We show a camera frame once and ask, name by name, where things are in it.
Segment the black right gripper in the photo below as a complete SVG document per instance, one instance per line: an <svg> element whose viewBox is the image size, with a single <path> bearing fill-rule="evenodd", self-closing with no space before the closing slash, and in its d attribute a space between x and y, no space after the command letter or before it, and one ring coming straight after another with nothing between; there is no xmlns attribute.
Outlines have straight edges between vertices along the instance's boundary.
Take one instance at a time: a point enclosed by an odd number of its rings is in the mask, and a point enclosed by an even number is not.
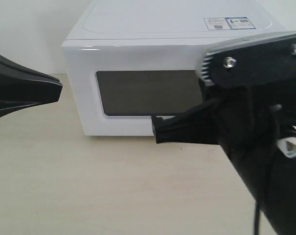
<svg viewBox="0 0 296 235"><path fill-rule="evenodd" d="M251 190L296 191L296 79L236 90L199 84L207 101L151 117L156 143L221 144Z"/></svg>

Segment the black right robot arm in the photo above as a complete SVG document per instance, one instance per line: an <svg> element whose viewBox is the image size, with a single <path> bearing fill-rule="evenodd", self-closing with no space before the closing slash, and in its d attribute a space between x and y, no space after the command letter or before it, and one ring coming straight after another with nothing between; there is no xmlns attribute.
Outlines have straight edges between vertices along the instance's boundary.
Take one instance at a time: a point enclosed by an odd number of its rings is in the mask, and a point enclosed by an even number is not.
<svg viewBox="0 0 296 235"><path fill-rule="evenodd" d="M173 118L152 117L157 143L222 147L278 235L296 235L296 78L251 88L209 87Z"/></svg>

